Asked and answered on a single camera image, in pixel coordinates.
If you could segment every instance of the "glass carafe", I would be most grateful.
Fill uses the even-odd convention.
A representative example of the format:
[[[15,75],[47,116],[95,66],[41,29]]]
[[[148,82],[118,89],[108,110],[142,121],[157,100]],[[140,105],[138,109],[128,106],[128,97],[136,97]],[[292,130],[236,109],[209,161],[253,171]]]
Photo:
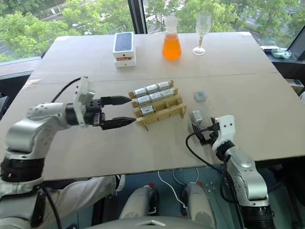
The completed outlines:
[[[163,56],[167,60],[177,60],[181,56],[181,47],[177,34],[178,20],[175,16],[165,18],[166,34],[163,44]]]

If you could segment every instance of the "orange juice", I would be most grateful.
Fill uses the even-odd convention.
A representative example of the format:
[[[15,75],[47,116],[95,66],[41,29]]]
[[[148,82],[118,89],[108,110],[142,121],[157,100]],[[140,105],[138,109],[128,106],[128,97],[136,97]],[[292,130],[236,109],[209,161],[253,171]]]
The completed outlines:
[[[181,56],[181,47],[177,34],[167,34],[164,38],[163,56],[167,60],[178,60]]]

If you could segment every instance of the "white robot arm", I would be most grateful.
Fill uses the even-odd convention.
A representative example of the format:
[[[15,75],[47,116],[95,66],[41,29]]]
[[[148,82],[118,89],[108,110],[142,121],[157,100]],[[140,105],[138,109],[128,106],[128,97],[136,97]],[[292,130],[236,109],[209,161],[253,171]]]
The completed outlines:
[[[232,180],[244,226],[249,229],[273,229],[273,213],[269,205],[266,183],[257,172],[255,161],[233,144],[233,115],[212,119],[212,123],[213,125],[206,129],[211,131],[211,139],[208,140],[199,133],[200,130],[196,131],[199,129],[196,124],[193,124],[193,129],[198,132],[196,136],[201,144],[210,144],[216,156],[225,163],[225,173]]]
[[[105,120],[102,108],[130,101],[124,96],[93,100],[94,92],[86,77],[80,78],[73,103],[45,103],[30,108],[24,119],[7,134],[5,157],[1,163],[0,226],[36,227],[43,218],[45,195],[38,192],[43,182],[44,159],[55,134],[72,125],[119,128],[135,121],[118,117]]]

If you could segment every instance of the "wooden rack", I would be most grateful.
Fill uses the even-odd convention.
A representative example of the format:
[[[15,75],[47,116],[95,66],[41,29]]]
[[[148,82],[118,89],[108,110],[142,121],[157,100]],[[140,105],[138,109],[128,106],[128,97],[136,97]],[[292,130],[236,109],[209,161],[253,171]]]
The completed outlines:
[[[129,96],[132,100],[132,106],[134,107],[133,112],[137,117],[137,123],[140,126],[147,128],[147,124],[157,122],[161,119],[171,117],[175,114],[180,114],[181,118],[184,117],[187,105],[182,101],[182,97],[178,94],[178,89],[174,89],[174,96],[161,99],[159,101],[139,106],[135,101],[133,92],[129,92]],[[155,113],[142,116],[141,108],[146,106],[152,106]]]

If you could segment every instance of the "small metal cube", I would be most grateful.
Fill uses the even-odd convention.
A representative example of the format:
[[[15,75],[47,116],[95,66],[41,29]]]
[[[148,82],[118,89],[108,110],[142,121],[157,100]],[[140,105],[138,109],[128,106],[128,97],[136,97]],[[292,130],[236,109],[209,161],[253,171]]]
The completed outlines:
[[[168,98],[168,97],[174,96],[173,89],[167,89],[167,90],[161,91],[161,95],[163,96],[163,98]]]
[[[141,113],[143,116],[154,113],[153,106],[146,106],[146,107],[141,108]]]
[[[134,95],[137,98],[147,95],[146,88],[144,87],[144,88],[139,88],[139,89],[135,90]]]
[[[203,117],[200,111],[192,111],[192,120],[196,124],[200,124],[203,121]]]
[[[145,95],[140,98],[137,98],[136,102],[138,105],[143,106],[145,104],[149,104],[151,102],[151,99],[148,95]]]
[[[152,102],[156,102],[158,100],[163,99],[163,97],[162,97],[160,92],[156,92],[156,93],[150,94],[149,96],[150,96]]]
[[[158,91],[158,86],[156,84],[152,84],[146,87],[148,94],[152,94]]]
[[[170,89],[171,88],[171,82],[170,81],[165,81],[165,82],[158,83],[158,88],[159,88],[159,91],[164,91],[166,89]]]

